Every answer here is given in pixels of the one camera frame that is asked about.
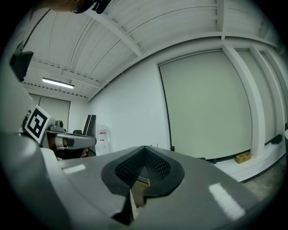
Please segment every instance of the large door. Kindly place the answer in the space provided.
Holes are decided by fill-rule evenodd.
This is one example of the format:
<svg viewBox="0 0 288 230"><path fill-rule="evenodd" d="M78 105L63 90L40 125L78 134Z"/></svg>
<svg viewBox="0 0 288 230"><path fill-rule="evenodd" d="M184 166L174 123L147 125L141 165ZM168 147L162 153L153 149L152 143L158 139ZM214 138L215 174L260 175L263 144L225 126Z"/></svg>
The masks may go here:
<svg viewBox="0 0 288 230"><path fill-rule="evenodd" d="M213 159L251 148L248 98L223 52L179 59L160 71L176 152Z"/></svg>

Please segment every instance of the white ceiling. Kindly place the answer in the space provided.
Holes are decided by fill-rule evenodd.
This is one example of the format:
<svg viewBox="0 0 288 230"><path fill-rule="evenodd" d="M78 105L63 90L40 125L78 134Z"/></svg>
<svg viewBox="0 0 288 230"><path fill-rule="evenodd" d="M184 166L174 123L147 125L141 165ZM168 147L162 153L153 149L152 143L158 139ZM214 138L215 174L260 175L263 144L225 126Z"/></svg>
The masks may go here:
<svg viewBox="0 0 288 230"><path fill-rule="evenodd" d="M46 11L35 12L27 34ZM34 56L23 86L90 100L136 61L210 36L279 42L264 14L247 0L112 0L101 15L50 11L25 48ZM70 81L75 88L45 84L42 77Z"/></svg>

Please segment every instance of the concrete floor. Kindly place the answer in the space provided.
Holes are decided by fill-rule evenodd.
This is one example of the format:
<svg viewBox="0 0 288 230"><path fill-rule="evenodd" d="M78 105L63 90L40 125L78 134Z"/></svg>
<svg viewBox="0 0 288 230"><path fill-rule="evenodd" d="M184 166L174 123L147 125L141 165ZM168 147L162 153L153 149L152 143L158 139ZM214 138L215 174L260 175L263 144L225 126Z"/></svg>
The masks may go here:
<svg viewBox="0 0 288 230"><path fill-rule="evenodd" d="M283 157L274 167L255 179L244 183L258 199L276 192L282 185L286 172L286 157Z"/></svg>

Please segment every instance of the ceiling beam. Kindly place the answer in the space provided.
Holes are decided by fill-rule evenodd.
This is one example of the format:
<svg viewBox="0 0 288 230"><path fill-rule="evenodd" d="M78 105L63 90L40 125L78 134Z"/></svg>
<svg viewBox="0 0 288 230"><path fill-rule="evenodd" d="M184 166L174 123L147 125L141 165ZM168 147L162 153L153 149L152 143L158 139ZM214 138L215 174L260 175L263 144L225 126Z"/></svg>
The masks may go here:
<svg viewBox="0 0 288 230"><path fill-rule="evenodd" d="M90 78L86 75L74 72L72 70L69 70L66 68L61 68L61 67L56 66L56 65L51 64L51 63L42 62L42 61L39 61L36 59L32 59L29 67L45 70L46 72L48 72L50 74L60 75L60 73L61 73L61 76L66 77L68 79L77 80L77 81L80 81L82 83L89 84L89 85L92 85L92 86L97 87L97 88L101 88L100 84L96 80L93 80L92 78Z"/></svg>
<svg viewBox="0 0 288 230"><path fill-rule="evenodd" d="M237 33L237 32L226 32L225 35L228 36L228 37L248 38L248 39L252 39L252 40L263 42L263 43L268 44L270 46L273 46L275 48L278 47L278 45L275 44L274 42L270 42L270 41L265 40L265 39L263 39L263 38L261 38L259 36L253 36L253 35Z"/></svg>
<svg viewBox="0 0 288 230"><path fill-rule="evenodd" d="M190 41L190 40L194 40L194 39L198 39L198 38L209 38L209 37L220 37L222 34L221 31L218 32L205 32L205 33L197 33L197 34L191 34L191 35L186 35L186 36L181 36L178 39L175 40L170 40L167 43L162 43L159 44L158 46L156 46L155 48L145 52L141 57L138 57L134 60L132 60L131 62L125 63L123 65L121 65L119 68L116 68L115 70L112 70L111 72L109 72L108 74L105 75L103 81L100 82L101 84L101 88L96 89L93 93L91 93L91 95L88 96L88 101L91 101L93 99L93 97L103 88L105 87L110 81L112 81L115 77L117 77L119 74L121 74L122 72L124 72L126 69L128 69L129 67L131 67L132 65L136 64L137 62L141 61L142 59L157 53L158 51L162 50L162 49L166 49L170 46L176 45L176 44L180 44L186 41ZM260 41L262 43L277 47L276 44L269 42L267 40L264 40L258 36L252 36L252 35L243 35L241 33L226 33L227 36L232 36L232 37L237 37L237 38L248 38L248 39L252 39L252 40L256 40L256 41Z"/></svg>
<svg viewBox="0 0 288 230"><path fill-rule="evenodd" d="M23 83L23 82L22 82L22 86L26 89L28 93L39 95L39 96L51 97L51 98L66 100L66 101L70 101L72 99L80 100L84 102L87 101L87 98L85 97L80 97L80 96L76 96L73 94L68 94L65 92L52 90L49 88L43 88L43 87L39 87L39 86L35 86L35 85Z"/></svg>
<svg viewBox="0 0 288 230"><path fill-rule="evenodd" d="M222 40L225 39L227 12L228 6L226 0L217 0L217 28L218 31L222 32Z"/></svg>
<svg viewBox="0 0 288 230"><path fill-rule="evenodd" d="M97 14L95 11L89 9L85 12L87 15L101 23L104 27L110 30L118 38L120 38L138 57L142 56L140 46L130 37L125 30L121 28L116 22L109 18L106 14Z"/></svg>

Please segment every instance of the ceiling light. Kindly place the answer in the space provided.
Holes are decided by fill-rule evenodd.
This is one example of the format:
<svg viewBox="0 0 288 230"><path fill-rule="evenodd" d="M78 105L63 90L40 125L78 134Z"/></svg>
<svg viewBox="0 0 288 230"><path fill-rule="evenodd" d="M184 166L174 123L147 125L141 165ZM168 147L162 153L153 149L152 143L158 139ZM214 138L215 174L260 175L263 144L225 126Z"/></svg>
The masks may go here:
<svg viewBox="0 0 288 230"><path fill-rule="evenodd" d="M72 84L64 83L64 82L61 82L61 81L55 81L55 80L48 79L48 78L45 78L45 77L42 78L42 81L46 82L46 83L50 83L50 84L55 84L55 85L67 87L67 88L74 88L74 85L72 85Z"/></svg>

